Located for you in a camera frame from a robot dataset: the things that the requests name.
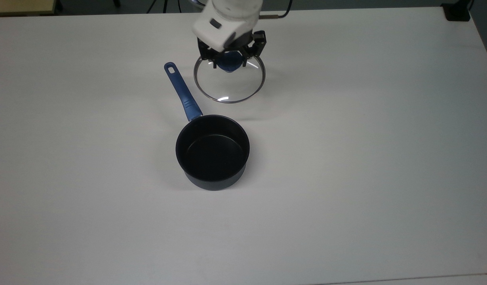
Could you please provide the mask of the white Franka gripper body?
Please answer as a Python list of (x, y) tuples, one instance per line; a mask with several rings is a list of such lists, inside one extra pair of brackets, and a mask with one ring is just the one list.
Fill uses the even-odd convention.
[(251, 31), (255, 15), (248, 11), (204, 10), (194, 22), (195, 36), (211, 49), (225, 50), (232, 42)]

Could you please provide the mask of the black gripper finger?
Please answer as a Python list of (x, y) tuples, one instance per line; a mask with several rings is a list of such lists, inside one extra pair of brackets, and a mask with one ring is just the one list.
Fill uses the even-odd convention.
[(252, 57), (260, 57), (267, 44), (266, 32), (264, 30), (258, 30), (249, 34), (247, 43), (243, 46), (243, 56), (245, 59)]
[(208, 61), (211, 63), (213, 69), (216, 69), (219, 52), (209, 47), (209, 45), (200, 40), (200, 38), (198, 38), (198, 50), (201, 60)]

